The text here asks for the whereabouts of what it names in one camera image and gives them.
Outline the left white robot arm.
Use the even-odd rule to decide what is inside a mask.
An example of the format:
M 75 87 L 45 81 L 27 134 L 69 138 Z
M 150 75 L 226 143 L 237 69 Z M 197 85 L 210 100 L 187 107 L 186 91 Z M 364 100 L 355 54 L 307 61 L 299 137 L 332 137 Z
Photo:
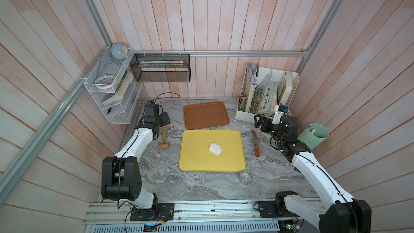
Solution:
M 168 113 L 156 100 L 146 103 L 133 136 L 119 152 L 102 162 L 103 199 L 127 202 L 143 210 L 158 210 L 157 196 L 142 185 L 139 159 L 146 147 L 158 139 L 160 128 L 169 124 Z

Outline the white dough piece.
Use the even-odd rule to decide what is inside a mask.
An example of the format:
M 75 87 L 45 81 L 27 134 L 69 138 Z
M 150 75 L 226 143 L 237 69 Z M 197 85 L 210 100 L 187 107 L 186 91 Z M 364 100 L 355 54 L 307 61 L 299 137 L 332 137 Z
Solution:
M 213 153 L 215 156 L 220 156 L 221 155 L 221 152 L 222 152 L 222 149 L 221 149 L 221 147 L 218 144 L 216 144 L 216 143 L 213 142 L 209 146 L 209 151 L 211 153 Z

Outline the yellow plastic tray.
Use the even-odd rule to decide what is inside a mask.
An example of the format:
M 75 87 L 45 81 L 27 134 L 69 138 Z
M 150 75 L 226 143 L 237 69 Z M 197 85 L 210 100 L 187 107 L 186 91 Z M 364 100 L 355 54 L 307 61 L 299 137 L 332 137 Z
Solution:
M 185 172 L 246 170 L 239 131 L 187 130 L 182 134 L 179 168 Z

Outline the wooden dough roller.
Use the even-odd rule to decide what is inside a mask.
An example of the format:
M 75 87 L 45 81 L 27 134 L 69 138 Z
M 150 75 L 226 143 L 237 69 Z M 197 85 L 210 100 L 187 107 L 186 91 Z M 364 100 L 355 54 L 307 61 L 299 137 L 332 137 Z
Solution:
M 167 141 L 167 130 L 172 128 L 174 128 L 173 123 L 160 127 L 160 130 L 162 131 L 162 141 L 158 145 L 159 149 L 164 150 L 169 148 L 169 142 Z

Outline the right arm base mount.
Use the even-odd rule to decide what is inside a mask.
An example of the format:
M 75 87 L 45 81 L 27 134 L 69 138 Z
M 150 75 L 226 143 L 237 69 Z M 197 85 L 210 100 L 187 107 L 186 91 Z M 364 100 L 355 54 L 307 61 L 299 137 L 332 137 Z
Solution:
M 279 192 L 276 194 L 274 201 L 257 201 L 253 205 L 253 209 L 260 213 L 263 218 L 278 218 L 278 217 L 297 217 L 297 214 L 287 210 L 284 198 L 289 195 L 297 195 L 292 190 Z

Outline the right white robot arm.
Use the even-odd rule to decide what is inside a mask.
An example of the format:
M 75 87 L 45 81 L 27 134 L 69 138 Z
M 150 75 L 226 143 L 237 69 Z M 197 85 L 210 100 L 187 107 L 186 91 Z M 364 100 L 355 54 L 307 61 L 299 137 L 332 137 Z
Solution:
M 372 209 L 344 190 L 319 164 L 311 149 L 298 139 L 296 118 L 283 114 L 278 123 L 255 115 L 254 126 L 270 135 L 271 146 L 307 179 L 319 195 L 323 206 L 305 200 L 288 190 L 276 194 L 271 214 L 278 217 L 297 215 L 321 233 L 369 233 Z

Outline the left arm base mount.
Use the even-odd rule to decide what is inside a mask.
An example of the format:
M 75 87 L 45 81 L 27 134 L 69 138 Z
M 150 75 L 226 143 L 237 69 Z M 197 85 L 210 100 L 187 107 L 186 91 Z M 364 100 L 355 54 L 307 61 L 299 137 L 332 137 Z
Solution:
M 130 220 L 135 221 L 171 221 L 174 219 L 174 203 L 155 203 L 151 209 L 133 207 Z

